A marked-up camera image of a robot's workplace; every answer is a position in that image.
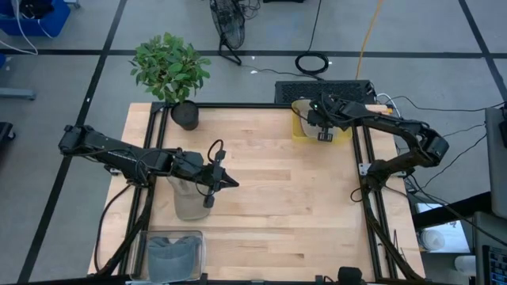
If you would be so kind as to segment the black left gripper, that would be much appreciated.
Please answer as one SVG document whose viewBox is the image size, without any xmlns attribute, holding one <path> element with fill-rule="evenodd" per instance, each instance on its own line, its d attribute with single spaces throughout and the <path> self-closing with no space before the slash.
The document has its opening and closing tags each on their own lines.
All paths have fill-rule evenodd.
<svg viewBox="0 0 507 285">
<path fill-rule="evenodd" d="M 187 181 L 196 185 L 196 190 L 204 197 L 203 207 L 211 209 L 214 205 L 216 192 L 224 188 L 237 188 L 239 183 L 220 166 L 225 158 L 223 149 L 215 153 L 215 158 L 207 165 L 202 164 L 202 156 L 197 152 L 186 151 L 185 162 L 190 165 Z"/>
</svg>

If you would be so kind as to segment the blue-grey baseball cap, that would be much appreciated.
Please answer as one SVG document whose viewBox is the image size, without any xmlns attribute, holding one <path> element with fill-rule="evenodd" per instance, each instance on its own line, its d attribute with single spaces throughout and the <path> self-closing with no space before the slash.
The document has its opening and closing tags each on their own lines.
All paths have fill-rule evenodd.
<svg viewBox="0 0 507 285">
<path fill-rule="evenodd" d="M 152 237 L 148 242 L 148 274 L 152 283 L 191 279 L 200 268 L 201 239 L 184 236 L 176 241 Z"/>
</svg>

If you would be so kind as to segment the yellow plastic bin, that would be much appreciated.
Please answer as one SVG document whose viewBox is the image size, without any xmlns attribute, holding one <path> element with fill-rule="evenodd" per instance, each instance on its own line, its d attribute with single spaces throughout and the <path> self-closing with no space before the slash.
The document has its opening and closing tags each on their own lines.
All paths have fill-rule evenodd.
<svg viewBox="0 0 507 285">
<path fill-rule="evenodd" d="M 299 115 L 298 112 L 292 107 L 292 104 L 291 104 L 291 109 L 292 109 L 292 140 L 294 142 L 298 142 L 298 143 L 319 143 L 318 138 L 313 139 L 311 137 L 305 136 L 305 134 L 302 130 L 302 124 L 301 124 L 301 120 L 303 117 L 301 115 Z M 330 143 L 342 144 L 342 143 L 348 142 L 353 137 L 353 134 L 352 134 L 351 128 L 347 129 L 346 131 L 351 132 L 351 135 L 349 137 L 347 137 L 345 139 L 333 140 L 333 136 L 332 136 L 332 140 L 330 141 Z"/>
</svg>

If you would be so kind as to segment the black computer case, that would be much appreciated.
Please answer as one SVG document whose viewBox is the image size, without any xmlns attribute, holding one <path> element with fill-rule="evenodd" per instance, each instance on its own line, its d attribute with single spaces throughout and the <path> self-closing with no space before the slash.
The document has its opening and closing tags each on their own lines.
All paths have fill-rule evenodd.
<svg viewBox="0 0 507 285">
<path fill-rule="evenodd" d="M 376 92 L 369 80 L 338 81 L 278 81 L 275 84 L 276 104 L 289 104 L 300 98 L 314 98 L 321 93 L 370 105 L 375 103 Z"/>
</svg>

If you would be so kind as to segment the clear plastic bin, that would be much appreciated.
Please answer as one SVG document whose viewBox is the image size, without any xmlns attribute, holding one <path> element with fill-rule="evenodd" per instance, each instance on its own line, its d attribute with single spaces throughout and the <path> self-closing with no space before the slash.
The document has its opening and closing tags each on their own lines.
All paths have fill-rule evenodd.
<svg viewBox="0 0 507 285">
<path fill-rule="evenodd" d="M 200 278 L 204 272 L 206 263 L 206 241 L 204 234 L 199 230 L 153 230 L 140 232 L 134 242 L 133 254 L 130 260 L 129 275 L 136 282 L 143 282 L 148 284 L 165 284 L 165 283 L 152 283 L 148 274 L 148 242 L 153 237 L 169 238 L 171 241 L 176 241 L 184 236 L 195 236 L 201 239 L 200 250 L 200 268 L 198 268 L 191 279 L 184 281 L 193 281 Z"/>
</svg>

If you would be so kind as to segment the green potted plant black pot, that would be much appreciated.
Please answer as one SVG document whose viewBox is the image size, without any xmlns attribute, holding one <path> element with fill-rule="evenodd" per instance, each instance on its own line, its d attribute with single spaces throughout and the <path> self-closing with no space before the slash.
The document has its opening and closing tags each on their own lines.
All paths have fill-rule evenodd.
<svg viewBox="0 0 507 285">
<path fill-rule="evenodd" d="M 201 56 L 181 37 L 168 32 L 135 48 L 130 75 L 145 92 L 164 102 L 174 123 L 186 131 L 199 124 L 199 107 L 189 97 L 204 87 L 211 60 Z"/>
</svg>

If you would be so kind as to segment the black floor fan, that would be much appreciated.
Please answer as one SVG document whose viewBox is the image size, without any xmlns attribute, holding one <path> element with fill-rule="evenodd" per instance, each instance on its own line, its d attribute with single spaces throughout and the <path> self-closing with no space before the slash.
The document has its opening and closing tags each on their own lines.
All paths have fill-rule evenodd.
<svg viewBox="0 0 507 285">
<path fill-rule="evenodd" d="M 236 55 L 245 40 L 245 17 L 238 0 L 209 0 L 212 19 L 219 35 L 219 56 L 242 65 Z"/>
</svg>

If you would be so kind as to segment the black bar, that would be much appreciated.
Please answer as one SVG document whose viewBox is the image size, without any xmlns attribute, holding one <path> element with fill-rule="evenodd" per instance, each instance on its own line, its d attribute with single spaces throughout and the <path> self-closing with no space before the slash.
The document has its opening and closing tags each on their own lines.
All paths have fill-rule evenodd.
<svg viewBox="0 0 507 285">
<path fill-rule="evenodd" d="M 424 195 L 439 207 L 413 215 L 412 219 L 416 229 L 438 226 L 447 222 L 464 220 L 472 217 L 475 212 L 492 212 L 492 198 L 490 192 L 484 192 L 476 196 L 459 200 L 454 203 L 446 203 L 442 199 L 424 193 Z"/>
</svg>

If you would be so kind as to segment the white tape roll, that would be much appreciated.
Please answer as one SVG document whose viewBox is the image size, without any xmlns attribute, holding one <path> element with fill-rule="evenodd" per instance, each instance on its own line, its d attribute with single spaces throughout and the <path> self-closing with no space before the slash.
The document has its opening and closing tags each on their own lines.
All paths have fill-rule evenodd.
<svg viewBox="0 0 507 285">
<path fill-rule="evenodd" d="M 436 252 L 445 247 L 444 235 L 438 230 L 423 230 L 419 234 L 420 246 L 429 252 Z"/>
</svg>

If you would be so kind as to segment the grey monitor panel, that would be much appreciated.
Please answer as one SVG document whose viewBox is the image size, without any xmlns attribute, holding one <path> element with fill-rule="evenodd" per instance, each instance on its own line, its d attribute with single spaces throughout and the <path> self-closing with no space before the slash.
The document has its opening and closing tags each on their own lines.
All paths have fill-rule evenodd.
<svg viewBox="0 0 507 285">
<path fill-rule="evenodd" d="M 492 211 L 507 219 L 507 110 L 485 111 Z"/>
</svg>

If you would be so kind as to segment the grey equipment box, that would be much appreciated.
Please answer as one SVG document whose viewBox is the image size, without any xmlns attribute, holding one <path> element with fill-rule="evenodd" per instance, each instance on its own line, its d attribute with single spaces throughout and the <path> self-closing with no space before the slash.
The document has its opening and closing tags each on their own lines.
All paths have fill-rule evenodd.
<svg viewBox="0 0 507 285">
<path fill-rule="evenodd" d="M 495 236 L 501 242 L 485 235 L 480 230 L 474 229 L 474 250 L 476 256 L 476 285 L 484 285 L 483 280 L 483 256 L 482 247 L 489 245 L 499 249 L 507 249 L 507 220 L 489 215 L 483 212 L 476 212 L 473 218 L 476 226 L 482 228 L 488 234 Z"/>
</svg>

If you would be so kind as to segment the white cup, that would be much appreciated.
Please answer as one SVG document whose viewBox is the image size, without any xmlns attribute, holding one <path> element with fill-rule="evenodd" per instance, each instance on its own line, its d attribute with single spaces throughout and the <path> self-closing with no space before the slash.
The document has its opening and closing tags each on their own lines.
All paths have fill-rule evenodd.
<svg viewBox="0 0 507 285">
<path fill-rule="evenodd" d="M 458 256 L 454 260 L 456 271 L 464 276 L 476 277 L 476 256 Z"/>
</svg>

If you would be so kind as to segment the black chair caster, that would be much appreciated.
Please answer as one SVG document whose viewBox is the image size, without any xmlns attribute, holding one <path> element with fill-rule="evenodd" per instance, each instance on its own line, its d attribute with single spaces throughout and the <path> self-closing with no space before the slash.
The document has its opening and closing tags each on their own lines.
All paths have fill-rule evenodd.
<svg viewBox="0 0 507 285">
<path fill-rule="evenodd" d="M 8 122 L 0 122 L 0 144 L 10 142 L 16 138 L 13 125 Z"/>
</svg>

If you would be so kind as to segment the grey furniture foot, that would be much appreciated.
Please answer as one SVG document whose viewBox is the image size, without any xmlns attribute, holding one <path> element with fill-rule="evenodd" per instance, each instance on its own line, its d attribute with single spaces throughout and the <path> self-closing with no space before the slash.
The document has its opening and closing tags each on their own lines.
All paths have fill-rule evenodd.
<svg viewBox="0 0 507 285">
<path fill-rule="evenodd" d="M 0 98 L 34 101 L 36 99 L 36 93 L 30 89 L 0 87 Z"/>
</svg>

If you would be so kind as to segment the dark display screen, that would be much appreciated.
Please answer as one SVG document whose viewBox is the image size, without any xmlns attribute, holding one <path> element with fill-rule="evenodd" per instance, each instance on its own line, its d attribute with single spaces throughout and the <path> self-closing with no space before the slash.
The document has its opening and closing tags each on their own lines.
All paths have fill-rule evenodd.
<svg viewBox="0 0 507 285">
<path fill-rule="evenodd" d="M 484 285 L 507 285 L 507 249 L 482 247 Z"/>
</svg>

